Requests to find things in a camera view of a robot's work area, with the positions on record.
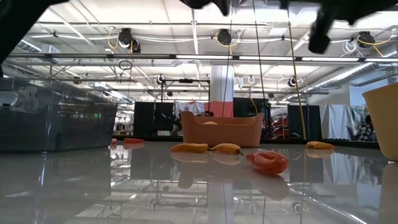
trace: ceiling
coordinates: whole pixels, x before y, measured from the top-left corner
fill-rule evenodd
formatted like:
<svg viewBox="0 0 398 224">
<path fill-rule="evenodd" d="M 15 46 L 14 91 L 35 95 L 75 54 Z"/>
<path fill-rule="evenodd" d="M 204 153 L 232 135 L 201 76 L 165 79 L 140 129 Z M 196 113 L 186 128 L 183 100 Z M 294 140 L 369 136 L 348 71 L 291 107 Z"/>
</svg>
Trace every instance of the ceiling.
<svg viewBox="0 0 398 224">
<path fill-rule="evenodd" d="M 316 5 L 295 6 L 290 9 L 290 20 L 292 22 L 292 40 L 294 55 L 297 57 L 312 57 L 319 55 L 313 54 L 308 50 L 308 32 L 311 23 L 317 14 Z M 325 52 L 327 57 L 358 57 L 360 54 L 365 57 L 374 54 L 374 48 L 354 50 L 353 54 L 346 54 L 344 49 L 346 42 L 351 36 L 358 36 L 359 31 L 370 31 L 376 41 L 383 41 L 390 38 L 393 34 L 392 28 L 398 23 L 396 12 L 378 12 L 358 21 L 354 26 L 349 26 L 347 22 L 336 21 L 330 29 L 329 37 L 332 39 L 328 50 Z M 259 45 L 256 42 L 256 29 L 254 21 L 257 20 L 257 30 Z M 191 10 L 178 0 L 146 0 L 146 1 L 126 1 L 126 0 L 70 0 L 65 4 L 52 6 L 45 11 L 37 23 L 31 28 L 24 40 L 35 45 L 50 44 L 61 53 L 71 54 L 128 54 L 126 49 L 118 47 L 112 49 L 111 45 L 116 45 L 116 37 L 122 27 L 132 28 L 132 34 L 138 39 L 141 45 L 142 54 L 203 54 L 203 55 L 228 55 L 228 47 L 223 47 L 217 43 L 214 35 L 220 28 L 231 28 L 233 42 L 231 48 L 233 55 L 261 55 L 266 56 L 289 56 L 291 55 L 290 34 L 288 30 L 287 12 L 279 10 L 269 4 L 266 6 L 262 1 L 256 1 L 256 16 L 252 6 L 234 7 L 230 16 L 223 17 L 214 4 L 204 7 L 202 10 Z M 392 41 L 380 45 L 379 49 L 393 44 Z M 14 52 L 23 52 L 16 48 Z M 72 58 L 60 59 L 61 62 L 72 62 Z M 36 59 L 21 60 L 30 67 Z M 150 63 L 150 60 L 133 60 L 133 64 L 142 62 Z M 329 65 L 319 63 L 308 63 L 297 65 L 297 78 L 303 80 L 301 86 L 310 85 L 322 77 L 347 65 Z M 50 67 L 35 65 L 31 66 L 35 70 L 49 74 Z M 234 72 L 239 79 L 239 84 L 244 90 L 261 88 L 260 66 L 258 63 L 243 64 L 234 63 Z M 53 66 L 53 73 L 64 67 Z M 294 68 L 285 64 L 262 65 L 261 72 L 264 78 L 264 89 L 266 90 L 288 90 L 287 80 L 294 75 Z M 157 75 L 163 74 L 167 78 L 200 78 L 207 79 L 211 75 L 210 63 L 182 63 L 175 67 L 155 65 L 134 66 L 131 70 L 123 71 L 117 66 L 74 66 L 62 70 L 57 74 L 57 78 L 82 77 L 82 78 L 118 78 L 128 79 L 132 77 L 137 83 L 129 82 L 106 82 L 110 88 L 137 88 L 153 89 L 158 88 L 154 85 Z M 255 78 L 254 83 L 249 83 L 248 78 Z M 83 82 L 79 87 L 93 88 L 94 82 Z M 198 89 L 197 84 L 175 85 L 170 87 L 174 90 Z M 154 100 L 154 95 L 147 93 L 128 93 L 120 92 L 123 95 L 133 95 L 133 100 Z M 194 100 L 200 97 L 206 98 L 204 93 L 194 93 L 189 96 L 174 94 L 172 99 Z M 262 97 L 261 94 L 252 94 L 251 97 Z"/>
</svg>

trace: cable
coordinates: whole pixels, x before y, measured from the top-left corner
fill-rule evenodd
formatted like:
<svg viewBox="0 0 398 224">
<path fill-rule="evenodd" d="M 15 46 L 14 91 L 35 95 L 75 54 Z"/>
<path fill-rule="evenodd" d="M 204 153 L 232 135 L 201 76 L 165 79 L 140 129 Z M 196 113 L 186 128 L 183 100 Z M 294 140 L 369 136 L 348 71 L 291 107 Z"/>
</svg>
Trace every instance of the cable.
<svg viewBox="0 0 398 224">
<path fill-rule="evenodd" d="M 238 87 L 241 89 L 241 91 L 243 91 L 243 90 L 242 90 L 242 87 L 241 87 L 241 84 L 239 84 L 238 78 L 235 77 L 235 79 L 236 79 L 236 82 L 238 83 Z M 252 99 L 249 95 L 247 95 L 246 93 L 243 93 L 243 94 L 244 94 L 245 96 L 247 96 L 247 97 L 249 98 L 249 100 L 251 101 L 251 103 L 253 104 L 254 109 L 256 109 L 256 115 L 259 114 L 259 111 L 257 110 L 257 106 L 256 106 L 256 104 L 254 103 L 253 99 Z"/>
<path fill-rule="evenodd" d="M 112 46 L 112 45 L 111 45 L 111 42 L 109 41 L 109 40 L 110 40 L 109 37 L 111 37 L 111 33 L 112 33 L 112 29 L 109 29 L 108 45 L 109 45 L 110 48 L 116 49 L 116 48 L 118 47 L 118 45 L 119 45 L 119 34 L 118 34 L 118 38 L 117 38 L 117 40 L 116 40 L 116 45 L 115 45 L 115 46 Z"/>
<path fill-rule="evenodd" d="M 253 2 L 254 18 L 256 18 L 256 6 L 255 6 L 255 3 L 254 3 L 254 0 L 252 0 L 252 2 Z M 260 53 L 260 43 L 258 42 L 258 40 L 259 40 L 259 31 L 257 29 L 257 19 L 254 20 L 254 25 L 256 26 L 256 39 L 257 39 L 257 50 L 258 50 L 258 54 L 259 54 L 261 91 L 262 91 L 262 100 L 263 100 L 264 109 L 265 109 L 265 107 L 266 107 L 266 93 L 264 92 L 264 81 L 262 80 L 261 53 Z"/>
<path fill-rule="evenodd" d="M 365 41 L 360 40 L 360 39 L 359 39 L 359 38 L 361 37 L 360 35 L 359 35 L 356 39 L 357 39 L 359 42 L 361 42 L 362 44 L 367 44 L 367 45 L 375 46 L 375 45 L 381 45 L 381 44 L 385 44 L 385 43 L 389 42 L 389 41 L 392 39 L 392 35 L 393 35 L 393 34 L 394 34 L 394 30 L 391 31 L 390 38 L 388 38 L 388 40 L 385 40 L 385 41 L 383 41 L 383 42 L 376 43 L 376 44 L 367 43 L 367 42 L 365 42 Z"/>
<path fill-rule="evenodd" d="M 218 44 L 220 44 L 221 46 L 223 46 L 223 47 L 229 47 L 229 54 L 230 55 L 232 55 L 232 47 L 233 46 L 235 46 L 238 42 L 239 42 L 239 37 L 240 37 L 240 34 L 238 34 L 238 39 L 236 40 L 236 42 L 233 44 L 233 45 L 231 45 L 231 44 L 229 44 L 229 45 L 224 45 L 224 44 L 222 44 L 222 43 L 220 43 L 219 41 L 218 41 L 218 33 L 216 33 L 216 41 L 217 41 L 217 43 Z"/>
<path fill-rule="evenodd" d="M 379 54 L 381 57 L 385 57 L 385 56 L 380 52 L 380 50 L 377 49 L 377 47 L 376 47 L 375 45 L 373 45 L 373 47 L 374 47 L 374 49 L 376 49 L 376 51 L 378 52 L 378 54 Z"/>
<path fill-rule="evenodd" d="M 233 7 L 231 8 L 231 23 L 229 24 L 229 30 L 232 30 L 232 17 L 233 17 Z M 221 117 L 224 117 L 224 107 L 225 107 L 225 94 L 226 94 L 226 86 L 228 84 L 228 69 L 229 69 L 229 56 L 232 54 L 231 52 L 231 46 L 229 46 L 229 51 L 228 51 L 228 59 L 226 61 L 226 77 L 225 77 L 225 86 L 224 86 L 224 99 L 223 99 L 223 113 L 221 114 Z"/>
<path fill-rule="evenodd" d="M 290 35 L 290 47 L 292 49 L 292 58 L 293 58 L 293 70 L 294 70 L 294 80 L 296 82 L 296 92 L 297 92 L 297 98 L 298 98 L 298 105 L 300 107 L 300 118 L 301 118 L 301 125 L 303 128 L 303 139 L 304 141 L 307 140 L 307 135 L 305 133 L 305 125 L 304 125 L 304 114 L 303 114 L 303 108 L 301 106 L 301 99 L 300 99 L 300 93 L 299 93 L 299 83 L 297 81 L 297 71 L 296 71 L 296 63 L 294 60 L 294 48 L 293 48 L 293 41 L 292 41 L 292 25 L 290 23 L 290 13 L 289 13 L 289 7 L 287 7 L 287 19 L 288 21 L 288 25 L 289 25 L 289 35 Z"/>
</svg>

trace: black partition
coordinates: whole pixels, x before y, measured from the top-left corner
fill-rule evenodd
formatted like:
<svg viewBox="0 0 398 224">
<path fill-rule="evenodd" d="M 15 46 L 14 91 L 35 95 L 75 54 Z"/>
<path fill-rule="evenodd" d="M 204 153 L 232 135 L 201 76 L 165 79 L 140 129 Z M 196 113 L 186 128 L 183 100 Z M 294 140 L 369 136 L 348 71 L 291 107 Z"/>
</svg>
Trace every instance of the black partition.
<svg viewBox="0 0 398 224">
<path fill-rule="evenodd" d="M 305 105 L 302 106 L 302 109 L 307 140 L 321 140 L 322 128 L 319 106 Z M 300 107 L 298 105 L 289 105 L 287 113 L 289 116 L 290 138 L 303 138 Z"/>
<path fill-rule="evenodd" d="M 157 131 L 173 130 L 174 103 L 156 103 L 155 104 L 155 129 Z"/>
<path fill-rule="evenodd" d="M 136 102 L 134 104 L 134 136 L 152 136 L 154 134 L 153 102 Z"/>
<path fill-rule="evenodd" d="M 265 118 L 270 113 L 267 107 L 268 99 L 249 99 L 249 98 L 237 98 L 234 97 L 234 117 L 235 118 L 247 118 L 256 115 L 256 108 L 258 113 L 264 113 Z"/>
<path fill-rule="evenodd" d="M 0 151 L 60 151 L 109 145 L 117 105 L 62 82 L 0 78 L 17 101 L 0 106 Z"/>
</svg>

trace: white curtain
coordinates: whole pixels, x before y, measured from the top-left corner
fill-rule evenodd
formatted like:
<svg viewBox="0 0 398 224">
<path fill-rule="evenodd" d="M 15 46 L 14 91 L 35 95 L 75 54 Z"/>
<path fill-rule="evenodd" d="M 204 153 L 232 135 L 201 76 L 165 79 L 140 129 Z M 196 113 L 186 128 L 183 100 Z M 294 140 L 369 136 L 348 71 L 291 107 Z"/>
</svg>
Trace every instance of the white curtain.
<svg viewBox="0 0 398 224">
<path fill-rule="evenodd" d="M 361 123 L 362 107 L 346 105 L 320 105 L 322 138 L 350 139 L 348 128 L 355 131 Z"/>
</svg>

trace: banana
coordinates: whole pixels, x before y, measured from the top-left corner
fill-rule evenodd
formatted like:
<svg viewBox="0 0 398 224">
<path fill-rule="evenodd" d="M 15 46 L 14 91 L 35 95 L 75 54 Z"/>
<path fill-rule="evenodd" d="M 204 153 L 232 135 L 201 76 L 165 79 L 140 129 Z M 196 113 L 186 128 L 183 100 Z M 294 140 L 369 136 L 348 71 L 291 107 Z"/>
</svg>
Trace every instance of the banana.
<svg viewBox="0 0 398 224">
<path fill-rule="evenodd" d="M 310 141 L 305 146 L 306 149 L 334 149 L 335 147 L 332 144 L 318 142 L 318 141 Z"/>
<path fill-rule="evenodd" d="M 170 149 L 172 152 L 195 152 L 204 153 L 209 150 L 209 145 L 207 144 L 194 144 L 194 143 L 183 143 L 178 144 Z"/>
<path fill-rule="evenodd" d="M 223 143 L 223 144 L 216 145 L 211 150 L 216 151 L 216 152 L 225 153 L 225 154 L 243 155 L 243 153 L 240 151 L 240 149 L 241 148 L 238 145 Z"/>
<path fill-rule="evenodd" d="M 205 122 L 205 123 L 203 123 L 203 124 L 217 124 L 217 123 L 214 122 L 214 121 L 207 121 L 207 122 Z"/>
<path fill-rule="evenodd" d="M 330 157 L 335 150 L 334 149 L 306 149 L 305 152 L 311 158 L 327 158 Z"/>
</svg>

